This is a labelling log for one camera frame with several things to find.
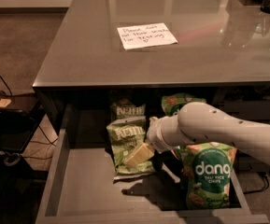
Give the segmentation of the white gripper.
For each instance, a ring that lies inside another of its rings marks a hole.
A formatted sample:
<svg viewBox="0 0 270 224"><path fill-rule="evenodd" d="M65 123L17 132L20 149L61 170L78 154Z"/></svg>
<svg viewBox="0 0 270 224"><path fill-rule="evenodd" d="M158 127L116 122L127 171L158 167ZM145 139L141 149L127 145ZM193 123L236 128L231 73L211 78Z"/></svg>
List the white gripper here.
<svg viewBox="0 0 270 224"><path fill-rule="evenodd" d="M166 117L149 119L147 140L149 143L140 143L134 149L127 152L123 163L129 167L136 167L139 163L147 161L154 156L154 149L159 152L170 151L172 148L164 141L162 124Z"/></svg>

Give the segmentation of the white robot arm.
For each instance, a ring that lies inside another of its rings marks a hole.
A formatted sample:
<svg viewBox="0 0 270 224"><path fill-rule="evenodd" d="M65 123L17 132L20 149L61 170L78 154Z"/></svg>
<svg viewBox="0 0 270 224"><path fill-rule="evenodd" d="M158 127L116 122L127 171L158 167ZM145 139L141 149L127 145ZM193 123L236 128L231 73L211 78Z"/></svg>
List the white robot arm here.
<svg viewBox="0 0 270 224"><path fill-rule="evenodd" d="M177 146L223 143L270 166L270 125L232 117L212 105L191 102L175 116L153 118L147 142L158 152Z"/></svg>

